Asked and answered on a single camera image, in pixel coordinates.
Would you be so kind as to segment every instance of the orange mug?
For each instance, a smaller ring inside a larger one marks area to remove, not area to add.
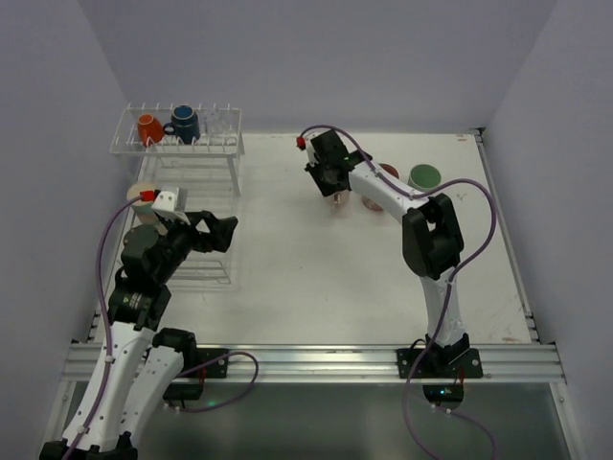
[[[160,121],[150,113],[144,113],[138,118],[138,134],[145,147],[164,139],[164,128]]]

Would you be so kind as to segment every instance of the blue mug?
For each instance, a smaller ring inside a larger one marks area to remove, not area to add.
[[[188,105],[175,107],[170,115],[170,123],[164,125],[164,134],[178,137],[187,146],[194,139],[197,141],[200,139],[198,114]]]

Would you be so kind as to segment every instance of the red connector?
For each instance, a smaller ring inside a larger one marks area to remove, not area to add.
[[[145,190],[141,192],[141,199],[144,202],[155,201],[156,197],[157,197],[157,193],[155,192],[155,190]]]
[[[304,137],[300,136],[296,138],[296,147],[300,150],[307,148],[307,141],[305,141]]]

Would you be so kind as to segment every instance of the robotic arm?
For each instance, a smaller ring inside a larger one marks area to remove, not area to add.
[[[420,277],[423,287],[428,313],[426,340],[429,341],[443,311],[449,276],[460,263],[460,253],[464,249],[451,199],[443,194],[420,199],[402,195],[379,177],[385,175],[407,195],[416,191],[385,172],[375,161],[372,161],[373,171],[359,151],[347,150],[334,130],[299,138],[298,147],[306,150],[306,171],[323,196],[353,190],[372,199],[400,223],[404,261]],[[430,350],[425,364],[439,376],[470,350],[455,286],[452,286],[443,325]]]
[[[157,192],[152,209],[167,228],[166,235],[150,225],[135,227],[125,235],[123,266],[115,273],[115,289],[108,301],[112,356],[106,355],[104,342],[75,417],[61,441],[45,444],[41,460],[65,458],[74,444],[69,453],[74,460],[136,459],[143,428],[165,390],[186,365],[198,363],[193,362],[196,343],[192,333],[173,329],[156,333],[170,300],[166,282],[191,251],[226,252],[238,220],[217,219],[207,211],[185,213],[185,198],[185,191],[178,188]],[[208,232],[196,229],[200,222]],[[137,373],[149,347],[145,365]],[[107,362],[111,363],[109,371]],[[99,393],[105,372],[108,378]],[[84,427],[97,399],[95,417]]]

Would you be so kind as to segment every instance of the dish rack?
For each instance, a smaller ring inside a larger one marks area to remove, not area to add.
[[[240,196],[240,158],[244,154],[241,110],[229,105],[220,108],[191,104],[198,114],[200,139],[184,145],[167,135],[159,143],[145,147],[137,130],[138,118],[150,113],[164,124],[170,120],[175,106],[129,104],[117,126],[110,152],[124,164],[132,183],[152,182],[158,188],[174,186],[187,190],[186,211],[207,210],[220,219],[234,216]],[[125,231],[139,224],[130,212]],[[193,252],[176,270],[169,287],[201,290],[231,285],[234,246],[225,254]]]

